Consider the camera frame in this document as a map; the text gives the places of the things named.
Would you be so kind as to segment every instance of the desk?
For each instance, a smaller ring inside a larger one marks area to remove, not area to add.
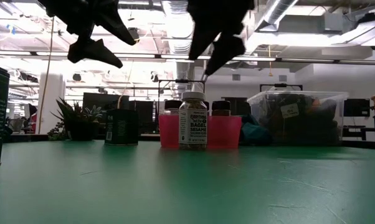
[[[375,150],[3,146],[2,223],[372,223]]]

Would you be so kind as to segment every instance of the pink plastic cup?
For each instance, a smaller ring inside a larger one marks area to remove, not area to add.
[[[209,116],[207,148],[237,149],[242,118],[236,116]],[[160,142],[162,147],[179,147],[179,116],[160,115]]]

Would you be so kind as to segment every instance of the pillar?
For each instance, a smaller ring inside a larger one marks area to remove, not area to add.
[[[43,100],[46,79],[48,79],[48,82],[45,91],[45,99]],[[52,113],[57,114],[57,110],[59,109],[56,100],[59,98],[64,98],[65,96],[65,81],[65,77],[61,73],[51,72],[48,75],[46,72],[41,73],[39,82],[36,134],[47,134],[52,128],[55,127],[57,122],[59,122],[59,119],[56,118]],[[40,116],[41,107],[43,107],[42,116]]]

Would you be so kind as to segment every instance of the potted plant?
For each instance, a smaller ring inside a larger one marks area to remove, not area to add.
[[[67,136],[73,141],[90,141],[97,136],[99,129],[98,118],[102,117],[101,107],[93,106],[92,110],[83,109],[78,103],[74,108],[64,99],[56,100],[60,111],[59,116],[53,114],[64,123]]]
[[[64,122],[58,122],[54,128],[48,132],[48,138],[50,141],[63,141],[67,140],[67,132],[64,128]]]

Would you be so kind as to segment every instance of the glass jar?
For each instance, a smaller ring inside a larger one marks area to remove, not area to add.
[[[204,104],[207,107],[207,116],[210,116],[210,103],[208,103],[207,101],[205,101]]]
[[[230,116],[230,102],[229,101],[214,101],[212,102],[213,116]]]
[[[179,107],[181,107],[182,101],[180,100],[167,100],[164,103],[164,114],[165,115],[178,115]]]
[[[179,148],[203,151],[207,148],[207,107],[204,93],[185,92],[179,108]]]

